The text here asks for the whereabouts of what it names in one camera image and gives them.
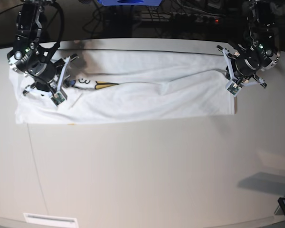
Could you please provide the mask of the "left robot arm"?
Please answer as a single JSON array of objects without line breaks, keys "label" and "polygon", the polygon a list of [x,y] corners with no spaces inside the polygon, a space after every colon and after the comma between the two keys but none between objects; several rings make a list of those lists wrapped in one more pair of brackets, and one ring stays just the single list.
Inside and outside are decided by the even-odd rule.
[{"label": "left robot arm", "polygon": [[275,15],[269,1],[246,0],[242,14],[247,18],[247,28],[236,67],[241,74],[250,76],[258,70],[273,68],[280,59],[280,51],[275,43]]}]

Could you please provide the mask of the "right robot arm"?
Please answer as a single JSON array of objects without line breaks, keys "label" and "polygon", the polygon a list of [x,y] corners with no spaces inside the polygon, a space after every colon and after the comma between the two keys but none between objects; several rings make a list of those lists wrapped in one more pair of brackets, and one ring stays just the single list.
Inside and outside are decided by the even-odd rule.
[{"label": "right robot arm", "polygon": [[[58,38],[51,48],[40,45],[42,33],[46,30],[44,9],[51,6],[60,16]],[[37,89],[53,92],[50,83],[56,74],[51,59],[60,47],[65,28],[65,17],[61,6],[54,0],[24,0],[16,21],[16,35],[13,49],[7,54],[10,68],[19,74],[33,78]]]}]

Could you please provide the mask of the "blue robot base block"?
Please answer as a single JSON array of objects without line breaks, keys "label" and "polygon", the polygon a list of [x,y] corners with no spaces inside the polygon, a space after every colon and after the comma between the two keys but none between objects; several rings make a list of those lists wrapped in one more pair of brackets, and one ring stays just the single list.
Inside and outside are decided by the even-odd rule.
[{"label": "blue robot base block", "polygon": [[103,6],[159,6],[161,2],[162,0],[98,0],[98,3],[102,4]]}]

